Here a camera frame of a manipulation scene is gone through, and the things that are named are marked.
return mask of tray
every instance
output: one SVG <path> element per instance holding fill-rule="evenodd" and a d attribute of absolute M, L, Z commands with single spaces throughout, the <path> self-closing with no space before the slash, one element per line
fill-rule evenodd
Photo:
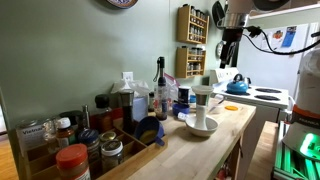
<path fill-rule="evenodd" d="M 147 146 L 127 134 L 121 129 L 114 128 L 117 139 L 123 143 L 124 162 L 106 173 L 102 173 L 101 160 L 90 163 L 91 179 L 127 179 L 150 160 L 160 154 L 168 146 L 168 137 L 163 136 L 162 140 L 165 146 L 159 146 L 155 143 Z M 19 156 L 19 178 L 43 180 L 60 179 L 59 171 L 56 167 L 55 154 L 50 154 L 47 146 L 40 146 L 29 150 L 24 157 Z"/>

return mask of wooden countertop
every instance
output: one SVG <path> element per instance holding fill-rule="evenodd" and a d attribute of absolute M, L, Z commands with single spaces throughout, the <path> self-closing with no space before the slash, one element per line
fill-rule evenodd
<path fill-rule="evenodd" d="M 185 122 L 168 116 L 162 121 L 168 136 L 168 148 L 136 171 L 129 179 L 213 179 L 255 114 L 256 107 L 224 101 L 237 111 L 224 109 L 207 114 L 219 126 L 209 138 L 192 135 Z"/>

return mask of green light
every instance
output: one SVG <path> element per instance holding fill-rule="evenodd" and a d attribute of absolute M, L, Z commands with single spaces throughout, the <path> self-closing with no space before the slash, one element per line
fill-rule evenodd
<path fill-rule="evenodd" d="M 308 147 L 310 145 L 310 143 L 312 142 L 314 138 L 314 135 L 312 133 L 308 133 L 306 135 L 306 137 L 304 138 L 304 141 L 300 147 L 300 152 L 304 155 L 307 155 L 307 152 L 308 152 Z"/>

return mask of electrical outlet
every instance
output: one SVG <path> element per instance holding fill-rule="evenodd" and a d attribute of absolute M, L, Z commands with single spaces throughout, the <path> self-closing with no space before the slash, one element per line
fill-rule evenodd
<path fill-rule="evenodd" d="M 122 72 L 122 79 L 126 81 L 133 81 L 133 72 Z"/>

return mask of white stove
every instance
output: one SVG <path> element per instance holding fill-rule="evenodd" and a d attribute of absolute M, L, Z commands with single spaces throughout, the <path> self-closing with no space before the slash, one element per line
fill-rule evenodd
<path fill-rule="evenodd" d="M 210 71 L 210 86 L 213 87 L 213 94 L 221 94 L 228 101 L 248 104 L 256 107 L 255 116 L 248 124 L 242 136 L 243 157 L 240 158 L 239 174 L 236 179 L 245 179 L 254 150 L 258 143 L 265 121 L 279 122 L 287 118 L 289 106 L 289 92 L 285 89 L 275 89 L 272 87 L 260 87 L 249 85 L 245 95 L 234 95 L 227 93 L 227 84 L 239 71 L 237 68 L 215 69 Z M 259 89 L 271 90 L 271 92 L 261 92 Z M 259 96 L 272 97 L 274 100 L 259 99 Z"/>

